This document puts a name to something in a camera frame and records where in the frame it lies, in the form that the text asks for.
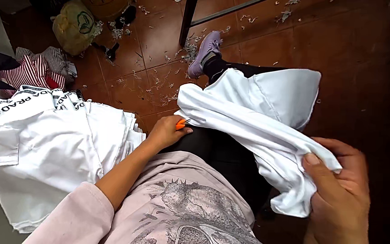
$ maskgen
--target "hand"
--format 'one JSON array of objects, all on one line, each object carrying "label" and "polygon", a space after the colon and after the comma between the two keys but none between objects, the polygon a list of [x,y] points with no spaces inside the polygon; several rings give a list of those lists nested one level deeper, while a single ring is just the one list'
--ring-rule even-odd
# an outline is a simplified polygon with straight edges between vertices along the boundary
[{"label": "hand", "polygon": [[370,194],[364,154],[338,140],[313,139],[329,149],[343,169],[332,173],[312,153],[302,160],[317,186],[305,243],[368,243]]},{"label": "hand", "polygon": [[182,136],[192,133],[193,130],[188,127],[184,127],[183,129],[176,131],[176,124],[180,119],[184,118],[179,115],[162,117],[154,125],[147,141],[157,146],[160,151],[165,147],[176,143]]}]

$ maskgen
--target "striped fabric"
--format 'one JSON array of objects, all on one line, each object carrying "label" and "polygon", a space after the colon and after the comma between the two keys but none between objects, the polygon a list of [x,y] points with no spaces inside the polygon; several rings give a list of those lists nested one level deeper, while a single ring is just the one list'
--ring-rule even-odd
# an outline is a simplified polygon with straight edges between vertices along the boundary
[{"label": "striped fabric", "polygon": [[[16,69],[0,71],[0,80],[7,82],[16,89],[24,84],[49,89],[50,87],[46,83],[46,77],[49,76],[60,89],[65,88],[65,78],[50,71],[45,57],[42,55],[36,56],[35,61],[32,60],[32,57],[25,55],[19,63],[20,66]],[[4,94],[6,96],[12,95],[10,91],[5,91]]]},{"label": "striped fabric", "polygon": [[16,59],[18,61],[22,60],[25,55],[30,56],[33,61],[35,61],[39,55],[42,55],[45,57],[48,67],[53,73],[64,76],[66,82],[73,82],[73,77],[68,71],[68,63],[70,63],[70,61],[68,61],[67,57],[62,54],[61,49],[48,47],[43,53],[34,54],[29,49],[23,47],[16,48]]}]

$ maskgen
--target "fingernail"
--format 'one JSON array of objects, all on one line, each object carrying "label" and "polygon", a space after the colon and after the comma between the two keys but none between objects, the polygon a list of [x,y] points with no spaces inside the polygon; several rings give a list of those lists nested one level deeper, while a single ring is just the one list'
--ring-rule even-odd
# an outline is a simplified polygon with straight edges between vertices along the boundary
[{"label": "fingernail", "polygon": [[320,160],[313,153],[307,153],[304,155],[306,162],[310,165],[316,165],[320,163]]}]

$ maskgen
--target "white fabric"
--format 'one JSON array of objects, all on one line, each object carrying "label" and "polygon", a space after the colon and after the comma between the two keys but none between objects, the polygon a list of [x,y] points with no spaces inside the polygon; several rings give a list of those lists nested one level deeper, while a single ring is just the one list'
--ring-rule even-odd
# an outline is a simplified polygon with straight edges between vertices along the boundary
[{"label": "white fabric", "polygon": [[326,148],[295,129],[309,121],[320,73],[287,69],[245,78],[228,69],[204,91],[180,86],[175,114],[192,125],[224,131],[254,153],[259,173],[281,194],[271,200],[276,213],[307,217],[316,187],[301,160],[315,153],[335,172],[341,165]]},{"label": "white fabric", "polygon": [[95,183],[145,140],[135,115],[75,93],[22,85],[0,99],[0,203],[32,232],[82,182]]}]

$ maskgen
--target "black leggings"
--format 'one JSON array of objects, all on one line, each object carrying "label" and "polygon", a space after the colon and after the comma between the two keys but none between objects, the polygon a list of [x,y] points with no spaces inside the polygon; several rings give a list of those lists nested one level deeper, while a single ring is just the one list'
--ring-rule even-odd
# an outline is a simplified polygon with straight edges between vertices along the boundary
[{"label": "black leggings", "polygon": [[[209,83],[213,84],[228,68],[242,71],[246,78],[285,69],[228,63],[219,56],[215,56],[207,61],[203,71],[209,77]],[[184,151],[202,158],[230,182],[249,204],[252,212],[257,214],[266,202],[272,186],[258,173],[253,153],[225,132],[196,126],[190,127],[193,133],[184,136],[160,153]]]}]

